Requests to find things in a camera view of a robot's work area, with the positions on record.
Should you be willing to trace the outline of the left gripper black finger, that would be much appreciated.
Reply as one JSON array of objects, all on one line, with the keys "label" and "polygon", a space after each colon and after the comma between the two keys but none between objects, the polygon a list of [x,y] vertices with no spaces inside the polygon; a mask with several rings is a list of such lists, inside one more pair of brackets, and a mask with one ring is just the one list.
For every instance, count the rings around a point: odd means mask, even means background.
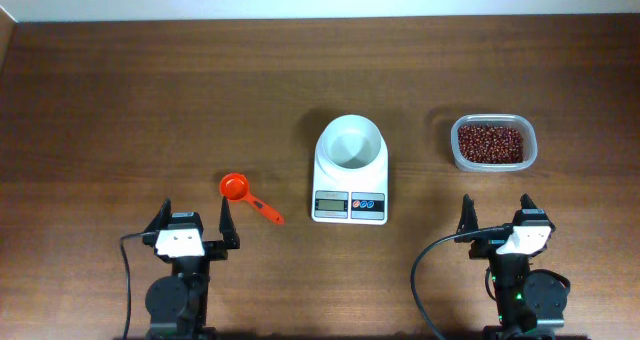
[{"label": "left gripper black finger", "polygon": [[166,198],[151,222],[145,228],[145,232],[157,232],[166,227],[171,218],[171,200]]},{"label": "left gripper black finger", "polygon": [[231,216],[229,201],[226,196],[222,198],[222,203],[221,203],[219,232],[223,237],[223,241],[227,249],[240,248],[240,238],[236,231],[236,228]]}]

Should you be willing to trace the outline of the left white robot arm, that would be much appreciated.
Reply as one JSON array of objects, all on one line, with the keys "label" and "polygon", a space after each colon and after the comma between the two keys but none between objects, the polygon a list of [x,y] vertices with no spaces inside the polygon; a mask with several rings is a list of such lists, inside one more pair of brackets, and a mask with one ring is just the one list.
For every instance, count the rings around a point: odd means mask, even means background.
[{"label": "left white robot arm", "polygon": [[206,325],[210,264],[228,259],[240,248],[229,202],[222,200],[220,240],[205,241],[197,212],[173,213],[165,200],[145,228],[143,243],[171,266],[171,274],[156,280],[147,290],[145,306],[150,315],[147,339],[215,340],[217,331]]}]

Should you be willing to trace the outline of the orange plastic measuring scoop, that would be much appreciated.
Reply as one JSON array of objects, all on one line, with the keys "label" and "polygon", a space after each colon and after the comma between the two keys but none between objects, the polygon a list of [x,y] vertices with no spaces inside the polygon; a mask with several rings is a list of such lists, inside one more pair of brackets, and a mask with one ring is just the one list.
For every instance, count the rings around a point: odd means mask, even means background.
[{"label": "orange plastic measuring scoop", "polygon": [[220,193],[229,201],[245,202],[258,211],[263,217],[276,225],[284,225],[284,217],[266,202],[250,192],[248,179],[240,173],[229,173],[219,183]]}]

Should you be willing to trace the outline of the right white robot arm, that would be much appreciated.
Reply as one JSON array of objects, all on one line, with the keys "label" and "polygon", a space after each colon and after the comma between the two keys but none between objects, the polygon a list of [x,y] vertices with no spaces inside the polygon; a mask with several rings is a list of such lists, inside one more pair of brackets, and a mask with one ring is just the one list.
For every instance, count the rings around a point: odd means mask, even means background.
[{"label": "right white robot arm", "polygon": [[462,200],[457,241],[470,245],[470,259],[489,262],[485,289],[499,317],[498,325],[483,329],[484,339],[554,339],[565,324],[570,281],[530,265],[546,249],[556,227],[528,195],[521,196],[520,204],[511,222],[480,228],[473,200],[469,195]]}]

